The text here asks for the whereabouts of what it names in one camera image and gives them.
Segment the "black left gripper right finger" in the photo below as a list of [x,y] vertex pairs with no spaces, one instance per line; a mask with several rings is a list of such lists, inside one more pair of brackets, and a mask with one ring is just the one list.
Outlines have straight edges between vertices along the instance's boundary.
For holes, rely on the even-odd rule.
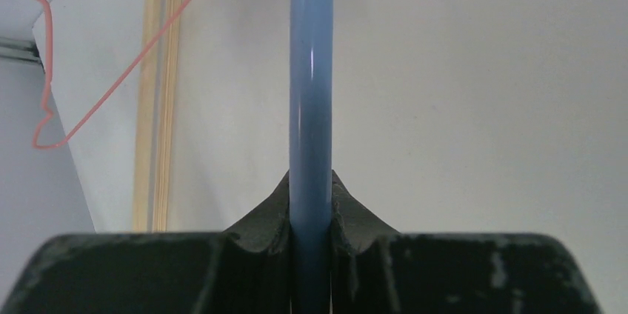
[[334,313],[599,313],[568,249],[537,233],[401,233],[332,183]]

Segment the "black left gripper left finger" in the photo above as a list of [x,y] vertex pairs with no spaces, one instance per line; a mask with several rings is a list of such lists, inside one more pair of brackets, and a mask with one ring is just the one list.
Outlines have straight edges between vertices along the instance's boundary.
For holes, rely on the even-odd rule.
[[3,313],[288,313],[288,180],[217,233],[58,235]]

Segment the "blue plastic hanger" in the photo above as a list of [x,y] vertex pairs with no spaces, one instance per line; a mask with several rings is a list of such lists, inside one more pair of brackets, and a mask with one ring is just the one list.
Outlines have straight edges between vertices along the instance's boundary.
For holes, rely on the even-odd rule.
[[292,310],[330,310],[333,0],[290,0]]

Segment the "pink notched hanger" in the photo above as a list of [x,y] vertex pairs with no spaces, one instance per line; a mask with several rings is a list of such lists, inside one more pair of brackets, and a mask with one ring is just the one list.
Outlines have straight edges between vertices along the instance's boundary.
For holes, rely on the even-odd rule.
[[[178,47],[175,140],[199,146],[210,123],[227,128],[239,79],[228,43],[227,0],[182,0]],[[146,0],[53,0],[53,120],[74,150],[133,152],[140,82],[136,56],[151,41],[144,35]]]

